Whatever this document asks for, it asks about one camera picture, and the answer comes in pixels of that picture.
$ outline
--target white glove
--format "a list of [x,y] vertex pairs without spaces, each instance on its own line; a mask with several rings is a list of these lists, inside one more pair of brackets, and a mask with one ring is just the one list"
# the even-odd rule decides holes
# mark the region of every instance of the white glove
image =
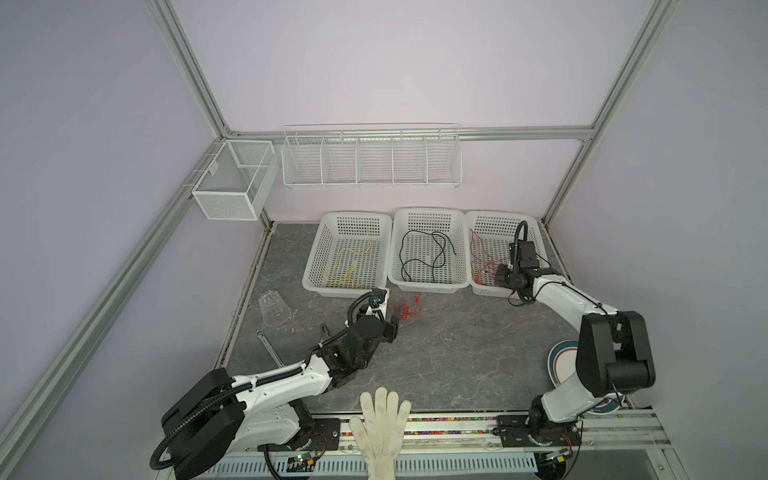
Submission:
[[402,436],[411,413],[411,402],[408,400],[401,404],[398,412],[398,400],[397,392],[387,395],[386,389],[380,386],[376,390],[374,408],[371,394],[363,392],[360,394],[360,408],[366,423],[363,424],[358,416],[349,420],[349,428],[368,465],[369,480],[395,478],[395,458],[402,449]]

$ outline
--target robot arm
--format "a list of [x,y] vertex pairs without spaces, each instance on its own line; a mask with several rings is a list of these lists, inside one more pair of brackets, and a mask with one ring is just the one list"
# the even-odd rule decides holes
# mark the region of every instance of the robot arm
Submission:
[[533,439],[547,442],[559,437],[610,393],[629,393],[654,384],[654,362],[640,314],[599,303],[557,270],[542,268],[524,221],[509,250],[510,263],[498,268],[495,285],[517,292],[521,305],[542,302],[579,332],[576,372],[531,405],[527,428]]
[[[386,320],[388,295],[374,289],[356,299],[345,328],[311,347],[301,362],[256,375],[230,377],[225,369],[206,374],[163,416],[166,436],[150,467],[173,466],[176,478],[186,480],[228,452],[304,447],[315,424],[301,398],[345,385],[368,366],[382,341],[397,337],[399,315]],[[161,461],[166,449],[170,459]]]

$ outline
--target gray marble tabletop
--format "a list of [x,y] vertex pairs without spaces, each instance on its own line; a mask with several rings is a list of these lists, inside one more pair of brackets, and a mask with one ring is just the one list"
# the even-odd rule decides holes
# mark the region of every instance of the gray marble tabletop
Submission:
[[[276,367],[256,331],[262,329],[286,363],[343,328],[351,299],[328,298],[302,287],[317,224],[277,224],[251,303],[230,354],[227,371],[248,375]],[[412,306],[414,293],[389,284],[394,301]],[[294,312],[283,325],[264,325],[259,296],[277,290]],[[504,298],[477,296],[471,288],[446,295],[424,293],[423,311],[400,329],[394,343],[382,343],[367,369],[340,389],[309,397],[314,413],[359,409],[359,394],[379,386],[397,391],[415,411],[527,410],[552,388],[546,358],[550,348],[577,332],[548,307],[514,308]]]

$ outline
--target clear plastic cup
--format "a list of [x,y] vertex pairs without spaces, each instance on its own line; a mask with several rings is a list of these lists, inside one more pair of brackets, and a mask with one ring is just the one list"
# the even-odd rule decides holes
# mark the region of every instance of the clear plastic cup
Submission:
[[276,290],[267,290],[259,297],[259,310],[266,326],[278,326],[292,316],[290,307]]

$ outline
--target wire mesh basket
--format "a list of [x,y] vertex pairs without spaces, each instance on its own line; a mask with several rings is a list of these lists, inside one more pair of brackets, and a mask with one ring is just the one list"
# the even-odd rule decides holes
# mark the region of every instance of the wire mesh basket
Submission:
[[271,141],[227,140],[192,194],[213,220],[258,220],[279,169]]
[[334,126],[316,134],[285,127],[283,182],[290,188],[457,187],[462,182],[458,126],[365,130]]

